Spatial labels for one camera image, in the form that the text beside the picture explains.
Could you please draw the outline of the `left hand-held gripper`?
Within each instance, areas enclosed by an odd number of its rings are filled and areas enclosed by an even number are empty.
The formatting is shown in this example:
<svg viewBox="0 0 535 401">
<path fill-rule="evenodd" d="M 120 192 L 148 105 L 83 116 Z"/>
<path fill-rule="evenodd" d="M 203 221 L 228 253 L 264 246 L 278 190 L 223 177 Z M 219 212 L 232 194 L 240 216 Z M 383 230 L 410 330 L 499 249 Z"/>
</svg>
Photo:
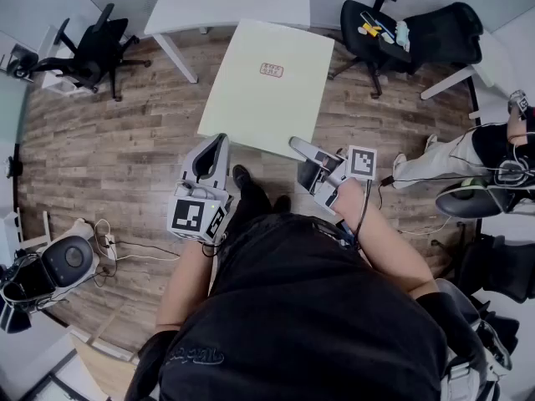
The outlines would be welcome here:
<svg viewBox="0 0 535 401">
<path fill-rule="evenodd" d="M 182 178 L 225 182 L 228 165 L 229 139 L 227 135 L 213 135 L 186 155 Z M 183 240 L 216 244 L 230 204 L 231 195 L 226 190 L 178 180 L 168 201 L 166 228 Z"/>
</svg>

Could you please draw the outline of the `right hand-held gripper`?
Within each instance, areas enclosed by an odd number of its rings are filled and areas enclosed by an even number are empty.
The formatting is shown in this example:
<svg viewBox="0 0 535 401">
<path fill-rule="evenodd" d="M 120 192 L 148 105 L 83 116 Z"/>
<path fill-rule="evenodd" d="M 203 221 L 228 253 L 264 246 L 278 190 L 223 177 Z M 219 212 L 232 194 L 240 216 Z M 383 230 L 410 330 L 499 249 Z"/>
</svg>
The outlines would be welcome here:
<svg viewBox="0 0 535 401">
<path fill-rule="evenodd" d="M 347 180 L 365 181 L 364 191 L 369 195 L 376 174 L 375 149 L 351 145 L 346 156 L 332 155 L 297 136 L 290 138 L 289 146 L 310 160 L 298 164 L 298 183 L 306 191 L 312 191 L 314 201 L 332 215 L 339 187 Z"/>
</svg>

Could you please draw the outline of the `pale yellow packet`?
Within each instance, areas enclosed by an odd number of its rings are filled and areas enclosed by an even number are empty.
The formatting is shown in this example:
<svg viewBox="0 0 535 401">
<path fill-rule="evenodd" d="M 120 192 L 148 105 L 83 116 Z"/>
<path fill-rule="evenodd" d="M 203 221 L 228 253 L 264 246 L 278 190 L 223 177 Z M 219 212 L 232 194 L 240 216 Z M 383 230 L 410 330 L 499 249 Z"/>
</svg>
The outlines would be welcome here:
<svg viewBox="0 0 535 401">
<path fill-rule="evenodd" d="M 211 87 L 197 133 L 299 160 L 311 141 L 334 50 L 323 35 L 243 19 Z"/>
</svg>

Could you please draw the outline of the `person's right forearm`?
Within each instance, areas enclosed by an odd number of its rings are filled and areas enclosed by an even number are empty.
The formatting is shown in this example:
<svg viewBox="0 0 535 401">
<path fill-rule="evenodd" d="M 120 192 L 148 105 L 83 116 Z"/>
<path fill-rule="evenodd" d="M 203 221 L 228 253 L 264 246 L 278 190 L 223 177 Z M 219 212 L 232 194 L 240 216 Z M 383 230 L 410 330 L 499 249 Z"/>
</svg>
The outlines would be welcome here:
<svg viewBox="0 0 535 401">
<path fill-rule="evenodd" d="M 371 266 L 414 299 L 439 291 L 423 256 L 374 206 L 366 212 L 357 238 Z"/>
</svg>

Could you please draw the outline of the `person's left forearm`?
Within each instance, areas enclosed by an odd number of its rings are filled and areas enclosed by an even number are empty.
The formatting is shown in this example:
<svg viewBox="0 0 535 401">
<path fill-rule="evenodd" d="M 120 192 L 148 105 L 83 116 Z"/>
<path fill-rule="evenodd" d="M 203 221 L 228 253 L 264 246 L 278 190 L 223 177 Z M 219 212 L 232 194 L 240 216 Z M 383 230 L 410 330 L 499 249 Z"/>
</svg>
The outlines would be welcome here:
<svg viewBox="0 0 535 401">
<path fill-rule="evenodd" d="M 198 241 L 187 241 L 160 300 L 155 332 L 179 330 L 207 299 L 213 258 Z"/>
</svg>

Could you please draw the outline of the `person's right hand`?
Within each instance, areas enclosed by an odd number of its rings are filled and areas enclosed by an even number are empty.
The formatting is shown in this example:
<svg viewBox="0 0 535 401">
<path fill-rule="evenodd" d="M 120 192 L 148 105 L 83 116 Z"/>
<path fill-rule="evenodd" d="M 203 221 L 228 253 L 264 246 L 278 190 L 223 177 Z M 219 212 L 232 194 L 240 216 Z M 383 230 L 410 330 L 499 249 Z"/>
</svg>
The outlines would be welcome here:
<svg viewBox="0 0 535 401">
<path fill-rule="evenodd" d="M 354 178 L 347 179 L 338 188 L 338 196 L 332 208 L 352 230 L 357 227 L 361 219 L 364 198 L 363 187 Z"/>
</svg>

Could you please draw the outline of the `person's left black shoe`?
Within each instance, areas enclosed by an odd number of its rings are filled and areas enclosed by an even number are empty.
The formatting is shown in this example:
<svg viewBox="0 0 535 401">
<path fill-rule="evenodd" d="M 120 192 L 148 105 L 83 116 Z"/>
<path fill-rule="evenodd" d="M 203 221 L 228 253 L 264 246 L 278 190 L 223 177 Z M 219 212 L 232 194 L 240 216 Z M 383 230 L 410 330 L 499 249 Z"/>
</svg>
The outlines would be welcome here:
<svg viewBox="0 0 535 401">
<path fill-rule="evenodd" d="M 243 165 L 234 165 L 232 168 L 232 179 L 235 186 L 242 190 L 249 182 L 252 181 L 249 171 Z"/>
</svg>

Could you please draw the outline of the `person's left trouser leg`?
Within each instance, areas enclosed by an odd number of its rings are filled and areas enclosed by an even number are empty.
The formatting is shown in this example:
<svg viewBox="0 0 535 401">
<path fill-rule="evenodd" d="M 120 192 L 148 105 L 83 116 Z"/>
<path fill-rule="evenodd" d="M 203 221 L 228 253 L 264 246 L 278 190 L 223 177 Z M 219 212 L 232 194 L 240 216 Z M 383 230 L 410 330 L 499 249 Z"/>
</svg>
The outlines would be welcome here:
<svg viewBox="0 0 535 401">
<path fill-rule="evenodd" d="M 241 227 L 259 216 L 272 212 L 271 202 L 263 188 L 253 180 L 244 182 L 240 189 L 241 198 L 233 216 L 235 227 Z"/>
</svg>

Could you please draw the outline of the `waist-worn electronics pack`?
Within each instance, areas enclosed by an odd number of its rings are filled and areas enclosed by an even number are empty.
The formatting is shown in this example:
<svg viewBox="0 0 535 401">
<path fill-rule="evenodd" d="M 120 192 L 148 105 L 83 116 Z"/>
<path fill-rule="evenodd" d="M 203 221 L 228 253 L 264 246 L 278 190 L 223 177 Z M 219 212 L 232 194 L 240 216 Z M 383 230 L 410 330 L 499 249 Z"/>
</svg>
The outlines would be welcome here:
<svg viewBox="0 0 535 401">
<path fill-rule="evenodd" d="M 335 238 L 342 247 L 346 249 L 352 248 L 356 251 L 360 248 L 355 234 L 351 231 L 345 220 L 339 221 L 335 227 L 337 229 Z"/>
</svg>

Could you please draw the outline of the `white power strip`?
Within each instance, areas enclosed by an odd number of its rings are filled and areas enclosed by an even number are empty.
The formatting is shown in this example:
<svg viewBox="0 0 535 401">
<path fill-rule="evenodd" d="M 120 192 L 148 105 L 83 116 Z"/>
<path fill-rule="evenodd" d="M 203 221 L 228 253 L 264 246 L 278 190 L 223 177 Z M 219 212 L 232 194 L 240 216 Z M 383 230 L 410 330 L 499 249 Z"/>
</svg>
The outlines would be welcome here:
<svg viewBox="0 0 535 401">
<path fill-rule="evenodd" d="M 115 236 L 111 233 L 111 226 L 106 219 L 94 223 L 94 241 L 101 256 L 113 262 L 118 261 Z"/>
</svg>

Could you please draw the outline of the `person's black shirt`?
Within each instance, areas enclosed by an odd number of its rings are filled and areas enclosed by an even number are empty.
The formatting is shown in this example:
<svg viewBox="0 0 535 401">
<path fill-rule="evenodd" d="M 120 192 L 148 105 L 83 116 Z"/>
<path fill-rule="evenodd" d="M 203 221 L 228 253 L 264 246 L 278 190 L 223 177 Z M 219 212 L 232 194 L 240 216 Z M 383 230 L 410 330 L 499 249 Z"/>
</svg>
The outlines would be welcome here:
<svg viewBox="0 0 535 401">
<path fill-rule="evenodd" d="M 125 401 L 440 401 L 448 355 L 487 376 L 453 299 L 411 298 L 312 217 L 230 241 L 209 297 L 151 337 Z"/>
</svg>

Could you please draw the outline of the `pale green plush toy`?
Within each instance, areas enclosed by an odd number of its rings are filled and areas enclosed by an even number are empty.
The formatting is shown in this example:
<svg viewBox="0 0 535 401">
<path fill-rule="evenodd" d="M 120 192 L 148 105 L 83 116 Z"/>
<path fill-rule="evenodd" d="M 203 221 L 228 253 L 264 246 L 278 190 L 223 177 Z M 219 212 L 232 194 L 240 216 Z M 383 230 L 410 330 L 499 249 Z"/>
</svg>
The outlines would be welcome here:
<svg viewBox="0 0 535 401">
<path fill-rule="evenodd" d="M 405 21 L 398 21 L 395 27 L 395 42 L 406 52 L 410 51 L 410 29 Z"/>
</svg>

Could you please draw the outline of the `dark round stool seat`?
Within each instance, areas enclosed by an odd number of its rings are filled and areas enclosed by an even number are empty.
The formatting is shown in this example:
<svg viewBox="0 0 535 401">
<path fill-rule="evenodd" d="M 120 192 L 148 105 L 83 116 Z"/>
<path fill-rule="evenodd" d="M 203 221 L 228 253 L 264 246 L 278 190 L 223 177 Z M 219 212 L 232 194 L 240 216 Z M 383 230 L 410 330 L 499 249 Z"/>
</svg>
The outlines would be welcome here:
<svg viewBox="0 0 535 401">
<path fill-rule="evenodd" d="M 67 236 L 48 246 L 41 260 L 56 287 L 70 287 L 86 277 L 93 266 L 94 253 L 81 236 Z"/>
</svg>

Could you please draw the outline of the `black mesh office chair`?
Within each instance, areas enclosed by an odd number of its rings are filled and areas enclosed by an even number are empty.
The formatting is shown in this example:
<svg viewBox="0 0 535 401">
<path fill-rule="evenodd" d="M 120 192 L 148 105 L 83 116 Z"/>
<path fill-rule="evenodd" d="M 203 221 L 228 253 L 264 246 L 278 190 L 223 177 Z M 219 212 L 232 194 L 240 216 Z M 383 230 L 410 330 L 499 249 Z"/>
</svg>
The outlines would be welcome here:
<svg viewBox="0 0 535 401">
<path fill-rule="evenodd" d="M 482 60 L 480 37 L 483 26 L 474 9 L 466 3 L 452 3 L 435 11 L 405 18 L 410 29 L 410 51 L 387 43 L 378 35 L 362 35 L 358 28 L 365 22 L 360 13 L 367 11 L 394 35 L 397 21 L 382 12 L 385 0 L 367 6 L 354 0 L 344 2 L 340 13 L 341 37 L 328 37 L 345 46 L 353 58 L 328 74 L 332 80 L 356 64 L 366 65 L 374 85 L 372 99 L 382 95 L 380 75 L 388 71 L 413 75 L 426 63 L 474 64 Z"/>
</svg>

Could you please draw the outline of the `white metal rack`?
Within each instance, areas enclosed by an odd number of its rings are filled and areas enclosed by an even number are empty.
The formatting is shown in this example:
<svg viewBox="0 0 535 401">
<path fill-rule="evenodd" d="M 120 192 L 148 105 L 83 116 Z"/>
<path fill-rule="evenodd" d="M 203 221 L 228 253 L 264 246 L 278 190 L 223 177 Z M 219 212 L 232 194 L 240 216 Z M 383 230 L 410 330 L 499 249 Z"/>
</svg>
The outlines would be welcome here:
<svg viewBox="0 0 535 401">
<path fill-rule="evenodd" d="M 48 225 L 47 211 L 43 212 L 43 228 L 43 235 L 24 240 L 20 209 L 17 208 L 17 211 L 10 211 L 5 216 L 0 217 L 0 252 L 6 252 L 8 255 L 12 255 L 20 249 L 50 244 L 52 239 Z"/>
</svg>

